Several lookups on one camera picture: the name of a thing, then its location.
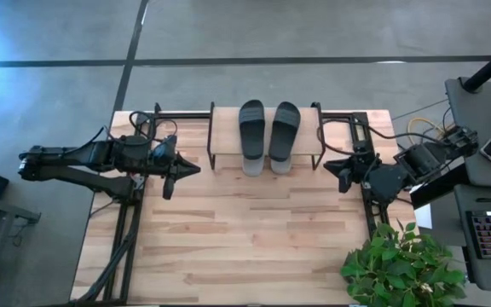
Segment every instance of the wooden board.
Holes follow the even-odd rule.
[[[320,127],[318,110],[315,107],[299,108],[301,121],[297,137],[293,143],[292,154],[321,154],[321,143],[316,133]],[[212,154],[241,154],[240,127],[238,125],[239,107],[214,107],[211,127]],[[275,107],[264,108],[264,155],[269,154],[272,122],[276,113]]]
[[[132,132],[128,114],[115,114],[115,136]],[[375,129],[394,134],[388,111],[368,111],[368,118]],[[161,197],[163,181],[149,178],[128,303],[352,303],[338,272],[348,251],[368,238],[359,186],[339,194],[337,178],[322,167],[313,171],[307,156],[294,157],[286,176],[272,173],[267,162],[260,177],[246,177],[240,156],[217,156],[212,171],[205,149],[207,120],[177,123],[181,154],[202,172],[177,182],[170,201]],[[327,142],[351,150],[346,124],[324,129]],[[172,131],[164,123],[158,137]],[[373,135],[373,142],[391,163],[398,151],[395,140]],[[327,152],[324,160],[341,158]],[[93,209],[108,201],[97,194]],[[394,227],[397,218],[414,220],[406,203],[393,203],[388,213]],[[90,219],[72,298],[82,295],[107,264],[117,214],[114,205]]]

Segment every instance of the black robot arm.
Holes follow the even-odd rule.
[[[378,154],[365,153],[323,166],[338,178],[340,193],[348,192],[353,182],[361,183],[373,204],[386,207],[405,187],[428,182],[448,160],[472,155],[477,147],[477,133],[456,126],[439,142],[424,142],[400,152],[394,165],[382,163]]]
[[[175,181],[200,172],[186,161],[175,147],[177,136],[166,137],[154,150],[144,136],[121,136],[110,141],[89,142],[79,148],[34,146],[19,155],[19,173],[25,180],[58,179],[106,192],[117,200],[129,200],[130,191],[142,186],[132,177],[103,177],[70,166],[85,166],[92,171],[122,171],[131,174],[158,175],[165,178],[163,197],[170,199]]]

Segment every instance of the concrete floor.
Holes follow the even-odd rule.
[[[140,0],[0,0],[0,61],[124,60]],[[152,0],[136,59],[263,56],[491,55],[491,0]],[[134,67],[124,110],[207,109],[257,98],[325,109],[389,109],[396,117],[440,101],[447,78],[484,63]],[[18,154],[33,144],[76,145],[112,115],[122,67],[0,68],[0,174],[5,199],[43,213],[8,243],[0,306],[66,302],[92,193],[26,182]],[[440,122],[447,103],[399,118]],[[408,140],[399,141],[408,146]],[[464,303],[491,306],[467,288]]]

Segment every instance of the pair of slippers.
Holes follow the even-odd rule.
[[[264,106],[259,100],[246,102],[238,115],[240,140],[244,155],[242,169],[247,176],[261,175],[264,167]],[[291,150],[300,125],[300,112],[290,102],[282,102],[276,109],[272,123],[269,157],[276,174],[291,170]]]

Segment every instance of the green plant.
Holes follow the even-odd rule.
[[[402,235],[385,223],[362,249],[348,254],[340,274],[349,283],[348,294],[374,307],[438,307],[464,298],[464,273],[449,270],[452,253],[428,235],[416,235],[415,223]]]

